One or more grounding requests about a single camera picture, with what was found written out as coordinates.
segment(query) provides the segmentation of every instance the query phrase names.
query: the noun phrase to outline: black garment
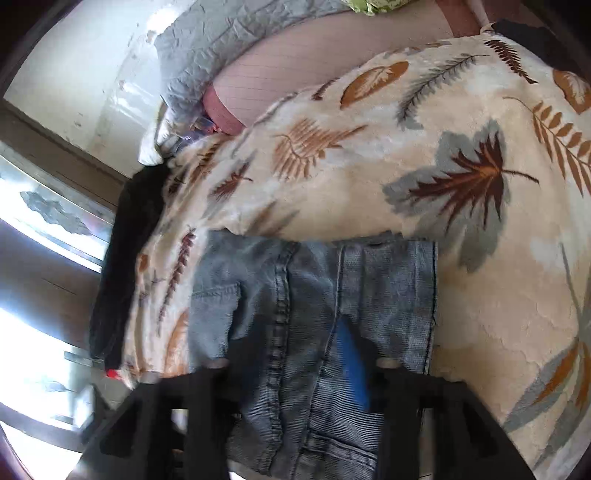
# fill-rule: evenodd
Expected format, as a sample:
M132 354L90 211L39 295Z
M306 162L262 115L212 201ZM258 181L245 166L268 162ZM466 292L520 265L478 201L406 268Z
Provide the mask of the black garment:
M499 20L492 24L492 29L527 48L552 68L573 72L584 78L583 72L568 50L546 27L530 27L510 20Z
M125 184L119 196L90 317L90 354L103 359L105 369L121 366L125 326L135 289L135 260L164 209L162 189L169 174L166 164L144 167Z

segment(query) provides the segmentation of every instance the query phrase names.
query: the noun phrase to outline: green fabric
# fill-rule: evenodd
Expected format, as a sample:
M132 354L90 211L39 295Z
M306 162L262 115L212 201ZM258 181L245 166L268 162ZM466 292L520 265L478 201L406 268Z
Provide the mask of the green fabric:
M342 0L343 3L349 5L354 11L361 12L366 15L375 15L378 13L391 12L399 8L411 0Z

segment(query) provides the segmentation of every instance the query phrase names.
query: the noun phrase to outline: wall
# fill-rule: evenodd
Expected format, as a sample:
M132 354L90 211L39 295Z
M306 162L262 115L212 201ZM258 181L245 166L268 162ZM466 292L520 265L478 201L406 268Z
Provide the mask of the wall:
M160 106L153 41L194 0L82 0L36 45L5 99L131 176Z

